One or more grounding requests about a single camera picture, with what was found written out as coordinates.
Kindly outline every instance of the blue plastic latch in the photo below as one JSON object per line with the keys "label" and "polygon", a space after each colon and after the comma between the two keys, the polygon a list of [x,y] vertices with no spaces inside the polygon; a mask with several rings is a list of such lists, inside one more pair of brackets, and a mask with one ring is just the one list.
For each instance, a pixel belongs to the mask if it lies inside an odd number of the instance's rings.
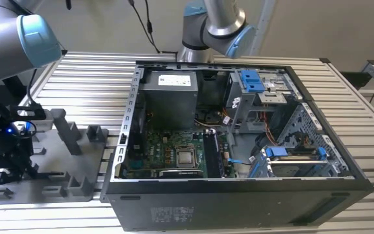
{"label": "blue plastic latch", "polygon": [[287,152],[287,149],[284,147],[272,147],[272,154],[275,157],[288,156],[289,153]]}
{"label": "blue plastic latch", "polygon": [[320,156],[319,159],[325,160],[328,158],[327,150],[323,147],[319,147],[317,151],[319,151],[319,156]]}
{"label": "blue plastic latch", "polygon": [[248,92],[263,93],[265,91],[265,86],[256,71],[243,70],[241,80]]}
{"label": "blue plastic latch", "polygon": [[229,158],[229,159],[228,159],[228,162],[232,162],[232,163],[244,163],[241,160],[237,160],[237,159],[233,159],[233,158]]}
{"label": "blue plastic latch", "polygon": [[271,148],[267,148],[265,152],[267,152],[267,157],[272,157],[273,156],[273,152],[272,152]]}

